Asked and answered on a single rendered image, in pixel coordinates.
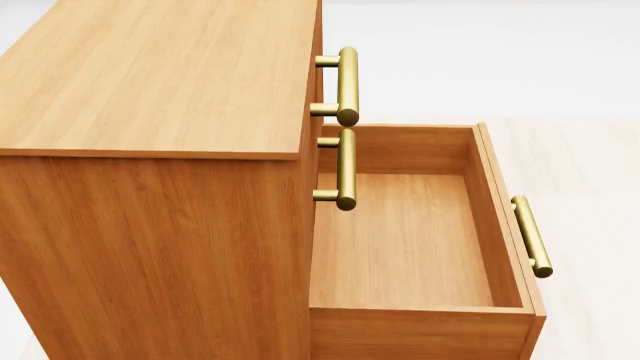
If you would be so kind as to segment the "open wooden drawer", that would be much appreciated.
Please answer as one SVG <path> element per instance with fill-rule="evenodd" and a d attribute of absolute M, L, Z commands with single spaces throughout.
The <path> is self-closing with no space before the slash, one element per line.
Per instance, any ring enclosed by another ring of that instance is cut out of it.
<path fill-rule="evenodd" d="M 362 125 L 319 203 L 312 360 L 529 360 L 546 311 L 486 125 Z"/>

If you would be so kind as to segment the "wooden cabinet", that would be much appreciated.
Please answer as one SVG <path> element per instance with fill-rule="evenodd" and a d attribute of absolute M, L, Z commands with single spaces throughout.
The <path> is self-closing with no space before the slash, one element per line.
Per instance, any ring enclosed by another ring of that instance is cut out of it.
<path fill-rule="evenodd" d="M 0 56 L 0 277 L 50 360 L 309 360 L 321 0 L 56 0 Z"/>

